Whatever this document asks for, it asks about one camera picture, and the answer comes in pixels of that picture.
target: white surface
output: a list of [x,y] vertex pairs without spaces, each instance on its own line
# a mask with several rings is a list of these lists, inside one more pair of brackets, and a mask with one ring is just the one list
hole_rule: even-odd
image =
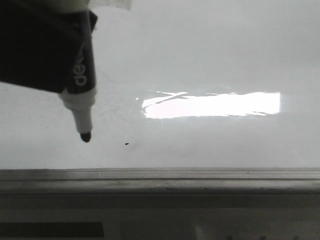
[[[0,83],[1,169],[320,167],[319,1],[134,0],[95,12],[90,143],[56,94]],[[181,92],[279,93],[280,108],[146,118],[144,101]]]

